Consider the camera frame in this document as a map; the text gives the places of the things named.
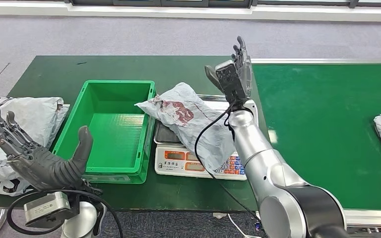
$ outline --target digital weighing scale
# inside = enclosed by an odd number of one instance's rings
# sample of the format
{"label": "digital weighing scale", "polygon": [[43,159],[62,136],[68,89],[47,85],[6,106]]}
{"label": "digital weighing scale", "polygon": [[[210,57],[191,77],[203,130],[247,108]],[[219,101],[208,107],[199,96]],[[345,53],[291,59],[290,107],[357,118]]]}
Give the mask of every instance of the digital weighing scale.
{"label": "digital weighing scale", "polygon": [[[207,106],[214,110],[225,111],[229,107],[225,96],[198,95]],[[245,104],[255,118],[258,118],[257,107],[253,100]],[[179,138],[161,122],[156,123],[154,142],[155,172],[160,175],[175,175],[197,178],[211,178],[196,156],[187,150]],[[245,169],[240,163],[239,155],[235,152],[217,170],[214,176],[218,179],[246,180]]]}

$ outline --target silver robotic arm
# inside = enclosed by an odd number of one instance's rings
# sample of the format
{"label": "silver robotic arm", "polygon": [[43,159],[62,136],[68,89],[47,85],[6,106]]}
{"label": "silver robotic arm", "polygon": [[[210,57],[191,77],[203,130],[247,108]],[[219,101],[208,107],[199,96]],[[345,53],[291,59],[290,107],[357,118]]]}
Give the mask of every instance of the silver robotic arm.
{"label": "silver robotic arm", "polygon": [[254,192],[263,228],[271,238],[347,238],[343,209],[328,191],[302,179],[274,150],[245,108],[250,99],[252,64],[245,42],[238,37],[232,60],[215,70],[205,67],[208,79],[233,104],[229,128],[237,153]]}

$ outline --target gray carpet floor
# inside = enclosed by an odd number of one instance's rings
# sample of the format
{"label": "gray carpet floor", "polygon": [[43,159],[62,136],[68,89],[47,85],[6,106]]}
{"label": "gray carpet floor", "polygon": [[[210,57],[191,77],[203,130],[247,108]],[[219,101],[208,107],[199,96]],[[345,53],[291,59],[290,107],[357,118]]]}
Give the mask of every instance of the gray carpet floor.
{"label": "gray carpet floor", "polygon": [[[381,23],[0,16],[0,96],[36,55],[229,55],[236,36],[252,58],[380,59]],[[126,237],[241,238],[227,218],[211,213],[119,214]],[[17,211],[16,221],[23,223]],[[254,221],[234,214],[250,235]],[[118,237],[111,216],[104,238]],[[56,231],[43,238],[56,238]],[[27,238],[5,225],[0,238]]]}

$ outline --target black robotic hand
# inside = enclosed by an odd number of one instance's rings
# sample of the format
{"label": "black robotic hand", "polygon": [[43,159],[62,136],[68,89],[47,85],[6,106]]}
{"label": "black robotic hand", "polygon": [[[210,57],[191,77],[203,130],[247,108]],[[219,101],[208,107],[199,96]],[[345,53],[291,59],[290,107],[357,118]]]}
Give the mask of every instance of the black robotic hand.
{"label": "black robotic hand", "polygon": [[221,63],[213,69],[206,65],[205,74],[208,79],[225,94],[229,103],[244,103],[251,96],[252,91],[252,62],[248,56],[245,41],[238,36],[240,46],[233,46],[235,54],[232,60]]}
{"label": "black robotic hand", "polygon": [[79,144],[73,157],[66,161],[32,140],[14,118],[11,111],[6,121],[0,116],[0,148],[6,153],[8,164],[21,177],[39,191],[74,188],[93,192],[81,178],[93,145],[87,126],[79,129]]}

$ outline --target orange display panel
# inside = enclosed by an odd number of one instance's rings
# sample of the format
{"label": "orange display panel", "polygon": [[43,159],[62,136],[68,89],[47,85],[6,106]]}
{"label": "orange display panel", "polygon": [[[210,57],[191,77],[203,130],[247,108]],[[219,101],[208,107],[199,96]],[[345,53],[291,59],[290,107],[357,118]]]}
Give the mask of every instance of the orange display panel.
{"label": "orange display panel", "polygon": [[185,160],[185,153],[181,151],[164,151],[164,158],[169,160]]}
{"label": "orange display panel", "polygon": [[189,160],[189,161],[198,161],[198,158],[195,155],[191,154],[190,152],[187,152],[186,153],[186,160]]}
{"label": "orange display panel", "polygon": [[187,171],[204,171],[205,169],[200,163],[192,163],[192,162],[186,162],[185,164],[185,170]]}

